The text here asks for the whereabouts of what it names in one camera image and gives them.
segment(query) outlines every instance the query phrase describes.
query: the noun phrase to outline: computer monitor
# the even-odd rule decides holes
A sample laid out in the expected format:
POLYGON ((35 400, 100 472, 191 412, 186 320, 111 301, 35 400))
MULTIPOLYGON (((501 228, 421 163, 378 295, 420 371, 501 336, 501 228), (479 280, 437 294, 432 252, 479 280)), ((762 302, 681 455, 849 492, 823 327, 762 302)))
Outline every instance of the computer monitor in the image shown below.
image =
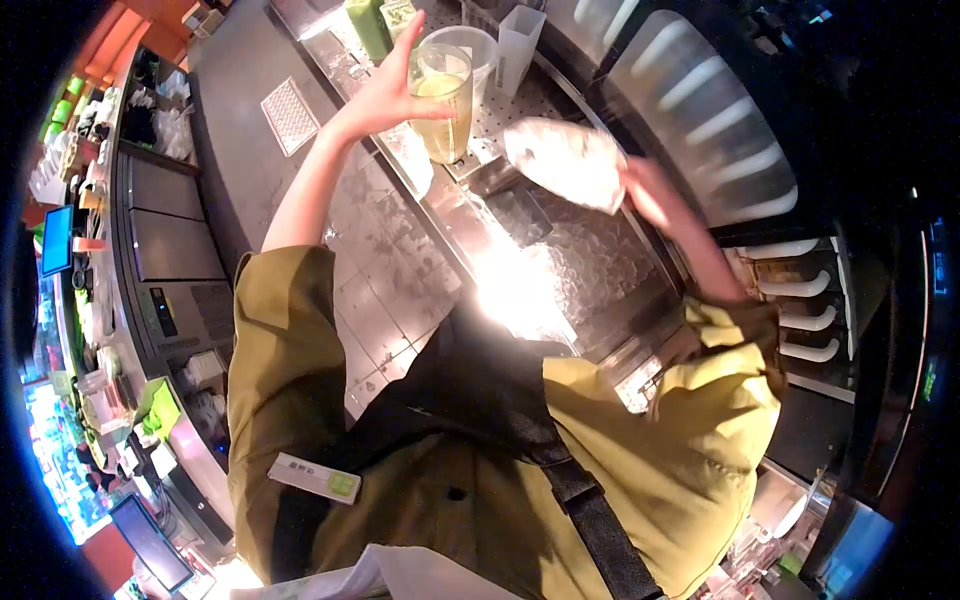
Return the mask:
POLYGON ((40 258, 40 276, 73 267, 70 236, 73 233, 73 205, 51 210, 43 219, 43 256, 40 258))
POLYGON ((110 516, 136 556, 168 591, 172 593, 190 581, 193 568, 160 532, 140 498, 128 495, 113 507, 110 516))

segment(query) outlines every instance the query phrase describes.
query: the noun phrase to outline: white cup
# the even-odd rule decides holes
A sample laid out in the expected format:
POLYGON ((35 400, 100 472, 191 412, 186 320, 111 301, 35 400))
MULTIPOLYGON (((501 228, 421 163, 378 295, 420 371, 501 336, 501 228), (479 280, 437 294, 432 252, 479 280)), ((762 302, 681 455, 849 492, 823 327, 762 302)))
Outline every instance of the white cup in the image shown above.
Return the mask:
POLYGON ((497 39, 497 91, 513 97, 530 68, 530 60, 537 49, 537 40, 543 30, 546 14, 530 7, 515 6, 500 22, 497 39))

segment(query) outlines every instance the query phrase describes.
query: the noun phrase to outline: black apron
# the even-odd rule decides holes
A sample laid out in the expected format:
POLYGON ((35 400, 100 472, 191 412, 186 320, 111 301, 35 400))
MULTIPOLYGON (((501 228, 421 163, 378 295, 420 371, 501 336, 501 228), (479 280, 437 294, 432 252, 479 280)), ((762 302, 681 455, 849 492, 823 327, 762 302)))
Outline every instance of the black apron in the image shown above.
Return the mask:
MULTIPOLYGON (((543 358, 537 347, 480 316, 474 305, 459 304, 438 326, 406 377, 384 388, 347 434, 314 456, 301 458, 359 474, 394 450, 437 433, 499 448, 543 470, 614 600, 660 598, 663 591, 617 520, 603 488, 560 438, 547 411, 543 358)), ((284 488, 274 530, 274 583, 308 574, 314 537, 331 502, 298 488, 284 488)))

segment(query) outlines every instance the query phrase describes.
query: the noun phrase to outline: olive green shirt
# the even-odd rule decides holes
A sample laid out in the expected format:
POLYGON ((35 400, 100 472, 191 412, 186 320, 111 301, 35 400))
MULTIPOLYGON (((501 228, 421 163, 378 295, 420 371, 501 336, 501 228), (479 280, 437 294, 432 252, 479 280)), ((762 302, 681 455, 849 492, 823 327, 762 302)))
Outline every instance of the olive green shirt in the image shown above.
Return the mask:
MULTIPOLYGON (((228 480, 237 550, 264 583, 282 489, 268 469, 278 452, 305 456, 345 430, 333 261, 326 248, 295 247, 248 255, 238 269, 228 480)), ((543 364, 564 442, 671 597, 692 593, 722 559, 780 411, 773 307, 687 299, 685 312, 703 351, 664 375, 647 417, 628 413, 589 362, 543 364)), ((521 597, 610 597, 537 467, 433 435, 358 474, 356 504, 334 503, 317 531, 316 571, 353 565, 368 543, 417 545, 521 597)))

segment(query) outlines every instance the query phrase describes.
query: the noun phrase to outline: display case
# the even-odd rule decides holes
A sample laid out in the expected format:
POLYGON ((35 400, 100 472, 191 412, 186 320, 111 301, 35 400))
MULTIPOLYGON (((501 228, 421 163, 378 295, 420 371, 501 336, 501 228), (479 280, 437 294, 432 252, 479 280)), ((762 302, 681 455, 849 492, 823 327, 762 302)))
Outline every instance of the display case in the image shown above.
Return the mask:
POLYGON ((43 483, 57 512, 77 545, 109 523, 110 494, 96 493, 86 483, 86 467, 77 458, 84 431, 70 403, 56 395, 52 384, 25 388, 27 420, 43 483))

